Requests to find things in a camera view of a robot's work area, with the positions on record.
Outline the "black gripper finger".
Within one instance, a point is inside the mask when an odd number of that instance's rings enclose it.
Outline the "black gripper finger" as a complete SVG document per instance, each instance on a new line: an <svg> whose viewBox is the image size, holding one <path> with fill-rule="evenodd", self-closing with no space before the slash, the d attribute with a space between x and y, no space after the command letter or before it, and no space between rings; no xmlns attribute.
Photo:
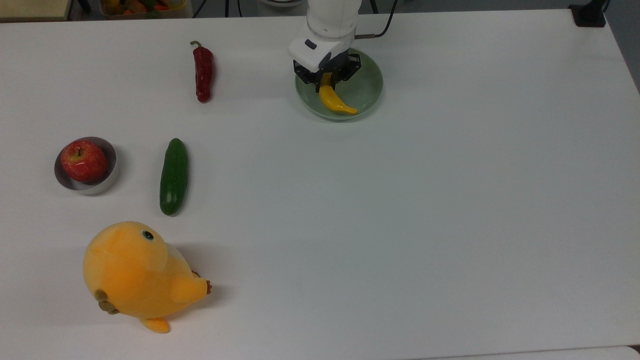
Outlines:
<svg viewBox="0 0 640 360"><path fill-rule="evenodd" d="M331 74L331 84L348 81L362 67L361 55L343 51L327 62L327 73Z"/></svg>
<svg viewBox="0 0 640 360"><path fill-rule="evenodd" d="M320 93L320 87L324 74L326 73L324 68L320 68L316 71L311 71L308 68L302 66L297 60L293 60L295 75L304 82L306 85L313 85L315 93Z"/></svg>

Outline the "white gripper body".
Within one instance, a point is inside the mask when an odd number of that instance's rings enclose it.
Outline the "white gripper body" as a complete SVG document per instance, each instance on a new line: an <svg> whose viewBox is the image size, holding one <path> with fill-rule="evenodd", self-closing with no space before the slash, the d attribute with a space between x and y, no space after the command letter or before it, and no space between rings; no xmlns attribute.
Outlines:
<svg viewBox="0 0 640 360"><path fill-rule="evenodd" d="M322 38L313 33L298 33L289 44L287 52L297 64L315 73L347 51L354 39L354 33L341 38Z"/></svg>

